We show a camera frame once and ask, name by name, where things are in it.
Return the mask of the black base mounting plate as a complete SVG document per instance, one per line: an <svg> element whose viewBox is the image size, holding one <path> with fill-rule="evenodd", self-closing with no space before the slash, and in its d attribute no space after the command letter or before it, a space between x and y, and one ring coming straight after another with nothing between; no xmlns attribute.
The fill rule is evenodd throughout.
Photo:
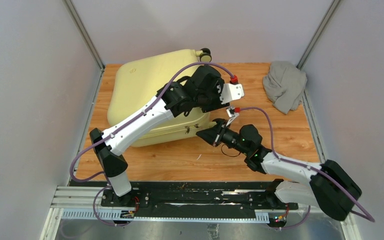
<svg viewBox="0 0 384 240"><path fill-rule="evenodd" d="M282 203L274 194L279 181L133 181L132 189L117 196L103 192L99 206L131 208L139 217L250 219L256 210L297 210L297 203Z"/></svg>

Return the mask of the grey crumpled cloth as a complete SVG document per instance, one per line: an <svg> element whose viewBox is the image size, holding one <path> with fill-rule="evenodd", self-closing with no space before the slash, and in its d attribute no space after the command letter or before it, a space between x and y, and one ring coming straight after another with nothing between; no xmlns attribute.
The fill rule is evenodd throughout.
<svg viewBox="0 0 384 240"><path fill-rule="evenodd" d="M262 79L267 98L281 113L297 110L307 84L307 75L288 61L273 61Z"/></svg>

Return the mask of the cream suitcase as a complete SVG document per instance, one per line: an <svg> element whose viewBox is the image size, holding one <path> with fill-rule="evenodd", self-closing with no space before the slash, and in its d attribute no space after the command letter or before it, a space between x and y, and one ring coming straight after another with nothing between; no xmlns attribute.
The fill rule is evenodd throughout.
<svg viewBox="0 0 384 240"><path fill-rule="evenodd" d="M203 51L182 49L122 65L116 75L107 121L115 126L148 103L171 77L188 64L199 61ZM144 147L166 143L196 135L197 131L213 127L210 113L194 108L188 116L180 114L164 122L140 137L132 147Z"/></svg>

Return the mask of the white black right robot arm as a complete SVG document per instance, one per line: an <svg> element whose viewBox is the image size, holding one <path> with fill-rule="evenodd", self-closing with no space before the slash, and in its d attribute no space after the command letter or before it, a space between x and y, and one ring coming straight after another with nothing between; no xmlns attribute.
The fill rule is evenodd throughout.
<svg viewBox="0 0 384 240"><path fill-rule="evenodd" d="M224 144L245 155L244 162L254 172L284 177L265 195L272 209L297 203L317 207L330 218L344 221L362 195L361 188L337 162L307 162L275 153L262 145L263 138L252 124L235 132L219 120L196 135L209 145Z"/></svg>

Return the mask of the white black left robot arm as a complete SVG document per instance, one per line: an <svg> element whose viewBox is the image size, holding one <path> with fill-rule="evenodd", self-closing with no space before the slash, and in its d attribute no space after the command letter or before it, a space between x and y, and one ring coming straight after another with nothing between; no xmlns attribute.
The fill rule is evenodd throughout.
<svg viewBox="0 0 384 240"><path fill-rule="evenodd" d="M125 150L155 127L193 109L210 112L228 106L226 83L212 66L199 66L191 76L172 79L157 91L142 108L106 130L91 131L93 150L120 206L133 201L132 186L127 175Z"/></svg>

